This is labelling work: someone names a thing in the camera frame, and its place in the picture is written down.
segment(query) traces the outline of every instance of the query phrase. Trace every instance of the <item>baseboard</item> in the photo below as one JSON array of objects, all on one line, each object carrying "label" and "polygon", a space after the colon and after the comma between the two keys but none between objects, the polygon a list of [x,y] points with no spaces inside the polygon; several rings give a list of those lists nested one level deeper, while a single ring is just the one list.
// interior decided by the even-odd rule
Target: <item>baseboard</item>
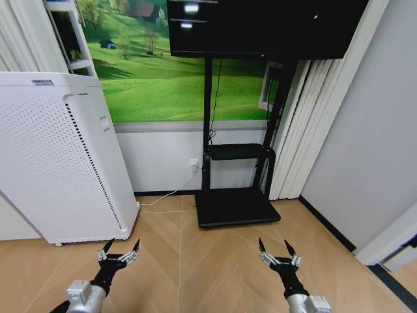
[{"label": "baseboard", "polygon": [[[144,196],[165,196],[166,194],[172,193],[174,190],[163,190],[163,191],[135,191],[135,197],[144,197]],[[198,189],[191,189],[191,190],[178,190],[173,195],[180,195],[180,194],[195,194]]]},{"label": "baseboard", "polygon": [[336,237],[336,239],[338,241],[340,241],[340,243],[345,246],[345,248],[347,250],[349,250],[350,252],[353,252],[353,250],[356,249],[356,246],[351,243],[336,227],[334,227],[334,225],[332,223],[330,223],[322,214],[320,214],[320,212],[318,212],[318,210],[316,210],[316,208],[314,208],[314,206],[312,206],[312,204],[307,201],[307,199],[305,199],[305,197],[303,196],[299,196],[298,200],[300,200],[300,202],[304,205],[304,207],[307,208],[308,211],[310,211],[312,213],[312,215],[315,216],[315,218],[317,220],[320,221],[321,224],[323,224],[323,226],[325,228],[327,228],[327,230],[332,233],[332,235],[334,237]]},{"label": "baseboard", "polygon": [[379,264],[368,266],[368,269],[377,276],[412,312],[417,312],[417,298],[403,287],[394,277],[385,271]]}]

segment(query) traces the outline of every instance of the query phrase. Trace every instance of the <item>wall mural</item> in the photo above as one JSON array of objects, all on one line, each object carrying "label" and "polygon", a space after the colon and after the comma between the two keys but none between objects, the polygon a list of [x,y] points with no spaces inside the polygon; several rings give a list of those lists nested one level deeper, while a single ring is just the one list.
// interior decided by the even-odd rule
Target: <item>wall mural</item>
[{"label": "wall mural", "polygon": [[[114,122],[203,119],[204,60],[170,56],[165,0],[80,3]],[[212,101],[219,61],[213,67]],[[266,119],[258,108],[264,72],[262,61],[224,60],[216,120]]]}]

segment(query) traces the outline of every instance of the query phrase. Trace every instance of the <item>white cable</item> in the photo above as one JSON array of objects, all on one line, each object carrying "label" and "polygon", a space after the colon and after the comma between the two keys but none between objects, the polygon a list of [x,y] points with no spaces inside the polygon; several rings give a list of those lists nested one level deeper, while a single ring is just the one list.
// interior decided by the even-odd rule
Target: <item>white cable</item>
[{"label": "white cable", "polygon": [[154,205],[156,202],[159,202],[160,200],[162,200],[162,199],[164,199],[166,196],[170,196],[170,195],[172,195],[172,194],[174,194],[174,193],[176,193],[178,190],[180,190],[181,188],[183,188],[183,187],[185,187],[193,178],[194,178],[194,176],[195,176],[195,174],[197,173],[197,171],[195,171],[194,173],[193,173],[193,175],[190,177],[190,179],[189,180],[187,180],[187,182],[185,182],[181,187],[178,187],[178,189],[176,189],[176,191],[172,191],[172,192],[170,192],[169,194],[166,194],[165,196],[163,196],[163,197],[161,197],[161,198],[159,198],[159,199],[157,199],[157,200],[155,200],[155,201],[153,201],[152,203],[150,203],[150,204],[142,204],[141,203],[141,205],[147,205],[147,206],[151,206],[151,205]]}]

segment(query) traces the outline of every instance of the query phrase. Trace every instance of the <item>wooden floor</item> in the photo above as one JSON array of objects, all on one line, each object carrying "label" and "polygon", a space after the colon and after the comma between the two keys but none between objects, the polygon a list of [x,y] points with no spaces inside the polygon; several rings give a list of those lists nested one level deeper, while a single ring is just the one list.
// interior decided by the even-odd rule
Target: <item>wooden floor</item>
[{"label": "wooden floor", "polygon": [[417,260],[390,272],[390,274],[417,298]]},{"label": "wooden floor", "polygon": [[[277,256],[287,255],[286,238],[302,257],[301,282],[334,312],[409,312],[300,202],[273,204],[281,222],[217,230],[198,228],[192,196],[142,207],[129,240],[111,250],[126,252],[140,237],[139,259],[116,274],[103,312],[288,312],[279,276],[259,258],[258,237]],[[0,243],[1,311],[49,312],[73,280],[93,278],[102,246]]]}]

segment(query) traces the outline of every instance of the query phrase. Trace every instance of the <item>house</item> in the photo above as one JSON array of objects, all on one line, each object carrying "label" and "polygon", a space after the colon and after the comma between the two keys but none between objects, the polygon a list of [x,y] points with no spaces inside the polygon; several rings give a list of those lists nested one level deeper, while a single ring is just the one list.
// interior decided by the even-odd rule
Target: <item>house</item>
[{"label": "house", "polygon": [[115,49],[116,45],[110,39],[103,39],[100,41],[100,48]]},{"label": "house", "polygon": [[159,8],[154,3],[139,3],[134,7],[132,16],[154,23],[158,18],[158,11]]}]

